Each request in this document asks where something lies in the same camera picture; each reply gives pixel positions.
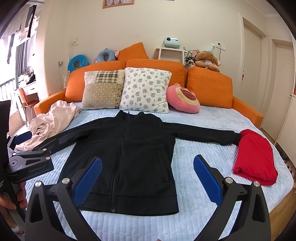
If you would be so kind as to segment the person's left hand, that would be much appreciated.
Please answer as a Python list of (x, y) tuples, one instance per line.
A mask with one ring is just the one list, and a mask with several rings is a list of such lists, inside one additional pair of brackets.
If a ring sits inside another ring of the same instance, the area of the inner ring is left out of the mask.
[(1, 214), (11, 230), (17, 235), (23, 235), (24, 228), (16, 222), (16, 218), (11, 215), (11, 211), (25, 210), (28, 207), (26, 199), (26, 181), (19, 184), (7, 182), (1, 188)]

